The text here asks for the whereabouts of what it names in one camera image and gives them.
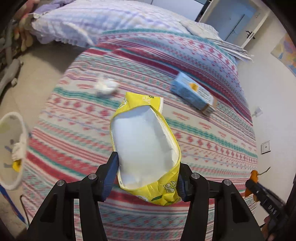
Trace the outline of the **person right hand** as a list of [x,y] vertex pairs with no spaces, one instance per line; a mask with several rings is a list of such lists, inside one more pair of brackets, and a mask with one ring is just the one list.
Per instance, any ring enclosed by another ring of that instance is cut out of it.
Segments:
[[273,241],[275,239],[275,235],[274,234],[271,234],[268,230],[268,225],[269,225],[269,222],[270,222],[270,216],[267,216],[265,219],[264,219],[264,225],[261,229],[261,232],[263,234],[263,237],[265,238],[265,240],[267,241]]

